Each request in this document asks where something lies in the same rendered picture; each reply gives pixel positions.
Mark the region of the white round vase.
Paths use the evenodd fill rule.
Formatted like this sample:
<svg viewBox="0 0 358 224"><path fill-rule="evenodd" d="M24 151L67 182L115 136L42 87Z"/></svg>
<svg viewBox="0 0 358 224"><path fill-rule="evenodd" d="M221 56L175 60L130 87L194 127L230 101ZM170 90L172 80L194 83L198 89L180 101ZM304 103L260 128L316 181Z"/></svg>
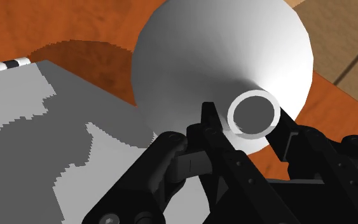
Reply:
<svg viewBox="0 0 358 224"><path fill-rule="evenodd" d="M237 150L255 153L296 118L313 76L310 38L284 0L166 0L139 34L131 83L156 134L200 121L213 102Z"/></svg>

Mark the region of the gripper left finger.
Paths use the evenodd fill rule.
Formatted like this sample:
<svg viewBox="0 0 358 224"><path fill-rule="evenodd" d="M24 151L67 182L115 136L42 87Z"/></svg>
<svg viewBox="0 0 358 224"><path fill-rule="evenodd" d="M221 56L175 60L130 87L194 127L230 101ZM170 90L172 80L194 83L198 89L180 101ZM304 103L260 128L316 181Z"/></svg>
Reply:
<svg viewBox="0 0 358 224"><path fill-rule="evenodd" d="M185 134L164 132L85 215L81 224L167 224L163 214L198 176L210 213L202 224L299 224L249 157L223 134L214 103Z"/></svg>

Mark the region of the white and black pen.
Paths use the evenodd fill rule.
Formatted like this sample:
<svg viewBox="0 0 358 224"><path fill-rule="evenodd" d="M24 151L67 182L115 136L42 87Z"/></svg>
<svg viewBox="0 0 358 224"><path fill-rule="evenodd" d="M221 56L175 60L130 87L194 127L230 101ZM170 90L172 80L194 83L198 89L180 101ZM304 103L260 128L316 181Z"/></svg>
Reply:
<svg viewBox="0 0 358 224"><path fill-rule="evenodd" d="M19 67L30 64L31 61L27 57L16 58L12 60L0 62L0 71L4 71L10 68Z"/></svg>

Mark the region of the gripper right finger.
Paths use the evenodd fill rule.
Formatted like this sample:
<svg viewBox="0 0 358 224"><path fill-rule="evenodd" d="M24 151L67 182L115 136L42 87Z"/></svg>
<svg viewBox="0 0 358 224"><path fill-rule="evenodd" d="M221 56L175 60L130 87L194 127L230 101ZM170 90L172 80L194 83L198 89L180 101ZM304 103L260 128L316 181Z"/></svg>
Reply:
<svg viewBox="0 0 358 224"><path fill-rule="evenodd" d="M358 224L358 135L336 142L281 111L266 138L289 164L272 186L301 224Z"/></svg>

